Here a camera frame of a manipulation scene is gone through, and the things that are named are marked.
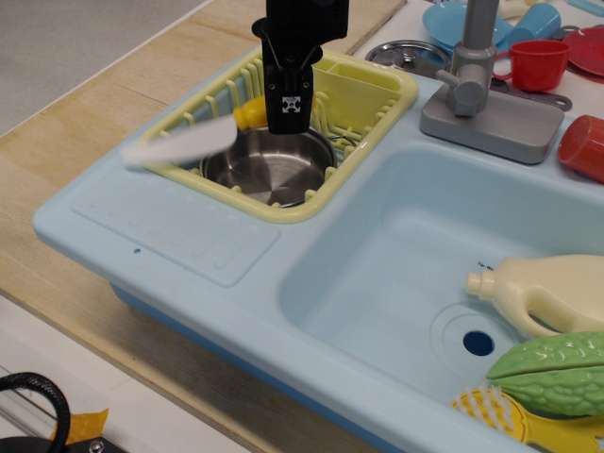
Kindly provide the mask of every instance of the bitter melon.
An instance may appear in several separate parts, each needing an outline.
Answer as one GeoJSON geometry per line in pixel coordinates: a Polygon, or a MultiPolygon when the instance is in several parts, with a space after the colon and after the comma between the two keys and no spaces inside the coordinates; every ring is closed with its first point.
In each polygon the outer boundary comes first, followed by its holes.
{"type": "Polygon", "coordinates": [[[604,332],[575,332],[519,344],[487,374],[519,403],[564,415],[604,414],[604,332]]]}

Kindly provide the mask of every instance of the dish rack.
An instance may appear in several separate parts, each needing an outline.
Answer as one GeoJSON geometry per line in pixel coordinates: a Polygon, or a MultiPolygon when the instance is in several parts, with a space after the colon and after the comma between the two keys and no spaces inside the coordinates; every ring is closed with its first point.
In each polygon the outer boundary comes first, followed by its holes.
{"type": "MultiPolygon", "coordinates": [[[[310,124],[335,141],[338,164],[337,168],[326,169],[325,182],[318,190],[306,191],[301,205],[266,205],[242,193],[238,186],[228,188],[204,178],[198,165],[186,168],[166,162],[146,168],[261,220],[294,223],[312,217],[417,97],[417,84],[406,73],[345,55],[325,51],[313,71],[315,93],[310,124]]],[[[257,48],[151,125],[140,142],[167,137],[173,130],[228,115],[248,100],[263,95],[263,91],[261,51],[257,48]]]]}

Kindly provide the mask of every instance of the wooden table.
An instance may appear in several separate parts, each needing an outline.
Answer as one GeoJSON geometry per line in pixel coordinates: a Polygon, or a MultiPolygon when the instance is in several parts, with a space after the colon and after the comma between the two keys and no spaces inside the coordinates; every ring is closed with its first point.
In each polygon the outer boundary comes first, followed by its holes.
{"type": "MultiPolygon", "coordinates": [[[[325,48],[354,52],[405,1],[350,3],[348,37],[325,48]]],[[[250,27],[264,15],[263,0],[215,0],[0,138],[0,294],[253,451],[373,451],[130,309],[106,281],[40,243],[31,225],[52,194],[258,45],[250,27]]]]}

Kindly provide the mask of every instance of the blue plate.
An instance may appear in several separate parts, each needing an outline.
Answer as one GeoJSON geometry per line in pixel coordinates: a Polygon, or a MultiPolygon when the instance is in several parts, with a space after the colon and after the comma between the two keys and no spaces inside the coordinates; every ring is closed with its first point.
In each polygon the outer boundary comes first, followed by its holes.
{"type": "MultiPolygon", "coordinates": [[[[462,2],[443,2],[426,10],[423,17],[424,27],[438,43],[445,48],[455,47],[463,36],[463,24],[467,5],[462,2]]],[[[513,25],[499,16],[495,20],[493,42],[502,42],[512,30],[513,25]]]]}

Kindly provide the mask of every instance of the scrub brush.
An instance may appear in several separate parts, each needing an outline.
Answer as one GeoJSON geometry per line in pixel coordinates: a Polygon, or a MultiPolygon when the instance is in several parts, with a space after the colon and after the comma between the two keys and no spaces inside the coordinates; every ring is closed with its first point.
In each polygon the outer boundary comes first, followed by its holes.
{"type": "Polygon", "coordinates": [[[468,389],[452,405],[523,444],[538,445],[552,453],[604,451],[604,416],[544,418],[526,411],[499,389],[486,386],[468,389]]]}

